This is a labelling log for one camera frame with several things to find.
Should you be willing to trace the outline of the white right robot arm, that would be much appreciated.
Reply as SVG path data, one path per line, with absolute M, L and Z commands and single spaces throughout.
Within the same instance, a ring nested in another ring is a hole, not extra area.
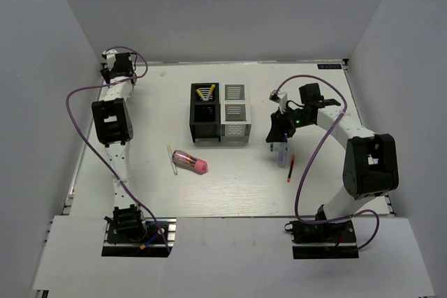
M 317 83 L 299 89 L 301 104 L 289 107 L 285 93 L 276 89 L 269 99 L 278 103 L 270 116 L 268 143 L 282 143 L 293 137 L 297 128 L 318 126 L 325 130 L 323 140 L 333 137 L 345 150 L 342 187 L 323 204 L 312 221 L 298 221 L 315 225 L 316 235 L 332 241 L 341 232 L 339 222 L 364 213 L 363 206 L 398 187 L 399 176 L 395 139 L 389 134 L 375 133 L 347 113 L 345 98 L 324 98 Z

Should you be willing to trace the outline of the pale green capped white marker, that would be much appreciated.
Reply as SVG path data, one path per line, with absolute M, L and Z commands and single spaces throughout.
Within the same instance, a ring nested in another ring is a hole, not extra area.
M 177 166 L 173 160 L 173 151 L 170 145 L 167 145 L 167 151 L 170 159 L 171 168 L 173 170 L 173 174 L 177 176 L 178 175 Z

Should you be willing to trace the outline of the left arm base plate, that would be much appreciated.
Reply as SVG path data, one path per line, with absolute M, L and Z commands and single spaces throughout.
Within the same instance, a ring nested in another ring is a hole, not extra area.
M 172 250 L 175 243 L 176 218 L 162 218 L 159 220 L 161 229 L 156 223 L 146 219 L 146 229 L 141 234 L 129 235 L 118 232 L 109 223 L 106 225 L 102 257 L 122 258 L 167 258 L 170 254 L 164 243 L 163 237 Z

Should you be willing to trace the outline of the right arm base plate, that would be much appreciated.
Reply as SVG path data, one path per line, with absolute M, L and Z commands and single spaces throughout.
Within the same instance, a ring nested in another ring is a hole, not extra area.
M 306 225 L 291 221 L 284 226 L 291 235 L 294 260 L 359 258 L 356 234 L 351 221 Z

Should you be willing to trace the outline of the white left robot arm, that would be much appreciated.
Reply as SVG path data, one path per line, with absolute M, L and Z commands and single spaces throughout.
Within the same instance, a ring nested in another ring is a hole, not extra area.
M 98 141 L 105 147 L 105 157 L 112 167 L 114 209 L 108 218 L 110 227 L 131 241 L 141 241 L 147 235 L 147 224 L 140 205 L 129 195 L 130 141 L 133 125 L 126 101 L 133 91 L 136 74 L 130 52 L 115 49 L 104 51 L 101 75 L 108 85 L 101 100 L 91 104 Z

